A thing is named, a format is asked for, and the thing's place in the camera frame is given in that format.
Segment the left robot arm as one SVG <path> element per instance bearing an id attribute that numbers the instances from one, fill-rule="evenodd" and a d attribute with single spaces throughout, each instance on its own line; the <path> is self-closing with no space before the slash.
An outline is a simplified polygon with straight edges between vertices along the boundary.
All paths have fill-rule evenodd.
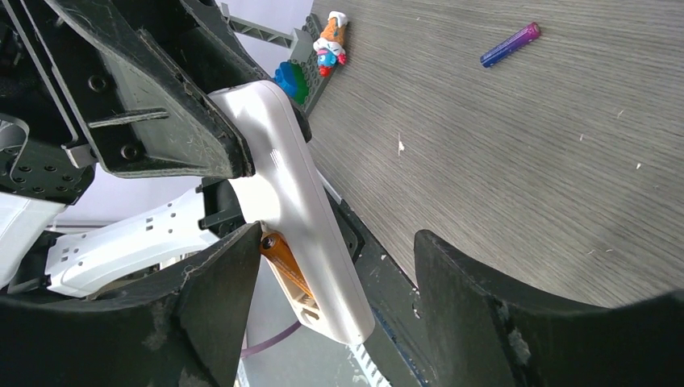
<path id="1" fill-rule="evenodd" d="M 310 138 L 224 4 L 4 1 L 1 287 L 87 298 L 253 222 L 300 252 L 319 188 Z M 92 231 L 48 231 L 96 168 L 202 184 Z"/>

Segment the orange battery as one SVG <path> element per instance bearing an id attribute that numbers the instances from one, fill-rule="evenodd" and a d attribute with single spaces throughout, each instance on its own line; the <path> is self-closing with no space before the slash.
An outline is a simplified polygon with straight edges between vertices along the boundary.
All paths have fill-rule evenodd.
<path id="1" fill-rule="evenodd" d="M 307 296 L 313 297 L 288 243 L 280 234 L 270 233 L 264 235 L 260 251 L 271 264 L 274 264 L 280 274 L 283 274 L 292 281 Z"/>

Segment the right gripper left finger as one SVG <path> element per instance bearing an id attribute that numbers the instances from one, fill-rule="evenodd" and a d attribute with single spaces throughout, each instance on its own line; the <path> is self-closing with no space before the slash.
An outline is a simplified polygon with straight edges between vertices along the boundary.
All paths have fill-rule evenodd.
<path id="1" fill-rule="evenodd" d="M 4 386 L 231 386 L 261 227 L 94 300 L 1 296 Z"/>

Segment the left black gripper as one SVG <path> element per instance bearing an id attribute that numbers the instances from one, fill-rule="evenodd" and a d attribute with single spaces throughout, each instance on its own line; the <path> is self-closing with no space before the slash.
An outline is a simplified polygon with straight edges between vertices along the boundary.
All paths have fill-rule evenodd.
<path id="1" fill-rule="evenodd" d="M 71 206 L 124 178 L 236 178 L 246 139 L 181 66 L 181 1 L 1 3 L 1 191 Z"/>

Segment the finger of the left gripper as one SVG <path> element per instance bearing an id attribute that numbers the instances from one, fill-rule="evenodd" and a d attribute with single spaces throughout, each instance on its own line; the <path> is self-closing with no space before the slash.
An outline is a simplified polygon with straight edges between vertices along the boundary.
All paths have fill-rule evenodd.
<path id="1" fill-rule="evenodd" d="M 194 23 L 178 36 L 181 66 L 199 88 L 209 94 L 272 77 L 246 52 L 216 4 L 181 1 Z"/>

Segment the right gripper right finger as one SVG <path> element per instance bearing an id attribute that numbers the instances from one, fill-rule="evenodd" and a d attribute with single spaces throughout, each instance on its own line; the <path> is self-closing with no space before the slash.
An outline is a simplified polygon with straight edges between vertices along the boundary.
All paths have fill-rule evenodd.
<path id="1" fill-rule="evenodd" d="M 680 386 L 683 293 L 607 308 L 537 289 L 415 234 L 438 386 Z"/>

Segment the small white remote control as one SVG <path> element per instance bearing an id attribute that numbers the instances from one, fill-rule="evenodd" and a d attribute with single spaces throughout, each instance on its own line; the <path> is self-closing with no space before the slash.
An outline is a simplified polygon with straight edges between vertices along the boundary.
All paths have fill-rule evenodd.
<path id="1" fill-rule="evenodd" d="M 255 81 L 209 95 L 236 125 L 255 173 L 230 181 L 247 223 L 260 222 L 288 244 L 310 295 L 275 273 L 299 322 L 346 345 L 364 343 L 373 313 L 331 203 L 285 92 Z"/>

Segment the purple blue battery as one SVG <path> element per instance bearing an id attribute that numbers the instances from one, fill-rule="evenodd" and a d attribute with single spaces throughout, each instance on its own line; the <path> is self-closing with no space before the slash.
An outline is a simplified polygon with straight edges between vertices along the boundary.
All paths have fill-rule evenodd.
<path id="1" fill-rule="evenodd" d="M 541 29 L 538 23 L 530 23 L 526 27 L 517 31 L 502 43 L 492 48 L 480 57 L 480 64 L 484 68 L 490 68 L 501 60 L 504 60 L 513 52 L 531 43 L 541 36 Z"/>

